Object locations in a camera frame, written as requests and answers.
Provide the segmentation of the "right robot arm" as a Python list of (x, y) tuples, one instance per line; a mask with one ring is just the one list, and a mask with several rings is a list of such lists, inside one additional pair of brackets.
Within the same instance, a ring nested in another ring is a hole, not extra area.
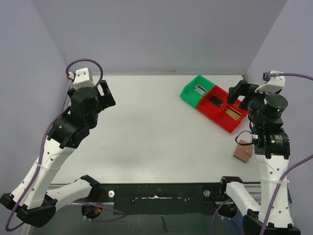
[(218, 195), (231, 199), (243, 216), (246, 235), (299, 235), (292, 220), (288, 201), (287, 169), (290, 141), (283, 129), (281, 115), (288, 101), (269, 83), (263, 86), (240, 81), (229, 88), (227, 102), (233, 104), (239, 96), (239, 107), (248, 111), (251, 123), (251, 144), (260, 169), (261, 202), (246, 190), (238, 177), (223, 177)]

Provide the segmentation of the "red double plastic bin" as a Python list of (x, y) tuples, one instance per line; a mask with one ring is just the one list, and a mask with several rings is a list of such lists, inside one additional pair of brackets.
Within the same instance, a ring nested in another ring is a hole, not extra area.
[[(223, 105), (221, 107), (217, 107), (209, 101), (211, 96), (216, 96), (220, 100), (223, 101)], [(207, 118), (215, 122), (217, 125), (222, 127), (229, 133), (232, 133), (234, 129), (236, 129), (242, 120), (247, 116), (248, 111), (242, 110), (238, 106), (241, 103), (239, 99), (235, 101), (234, 104), (227, 103), (228, 92), (215, 85), (207, 94), (205, 94), (202, 99), (197, 104), (196, 108), (202, 114), (204, 114)], [(239, 121), (232, 119), (225, 113), (225, 110), (228, 107), (232, 107), (242, 114), (242, 117)]]

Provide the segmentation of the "green plastic bin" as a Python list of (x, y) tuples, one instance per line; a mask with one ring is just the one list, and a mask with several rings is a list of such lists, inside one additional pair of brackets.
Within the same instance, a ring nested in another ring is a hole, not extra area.
[(202, 75), (197, 75), (191, 82), (189, 82), (183, 88), (182, 92), (180, 93), (180, 98), (194, 108), (197, 106), (199, 101), (205, 95), (204, 94), (203, 96), (201, 96), (193, 90), (193, 87), (197, 84), (201, 85), (207, 90), (206, 94), (215, 86), (213, 82), (206, 79)]

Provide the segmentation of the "tan leather card holder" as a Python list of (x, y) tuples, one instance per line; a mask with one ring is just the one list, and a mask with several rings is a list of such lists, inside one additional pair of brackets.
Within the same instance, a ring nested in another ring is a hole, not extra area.
[(247, 142), (244, 140), (239, 140), (239, 144), (237, 144), (237, 147), (233, 153), (233, 157), (246, 164), (252, 156), (254, 146), (244, 144), (247, 144)]

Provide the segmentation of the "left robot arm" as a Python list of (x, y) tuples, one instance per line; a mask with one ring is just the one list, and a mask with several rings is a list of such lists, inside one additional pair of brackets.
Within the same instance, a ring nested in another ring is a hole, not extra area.
[(99, 113), (115, 105), (107, 82), (102, 80), (100, 86), (102, 92), (93, 86), (69, 89), (71, 106), (45, 130), (37, 160), (22, 182), (0, 198), (11, 211), (10, 217), (16, 215), (23, 224), (40, 228), (67, 204), (99, 197), (100, 184), (88, 175), (58, 189), (49, 190), (49, 186), (66, 159), (97, 126)]

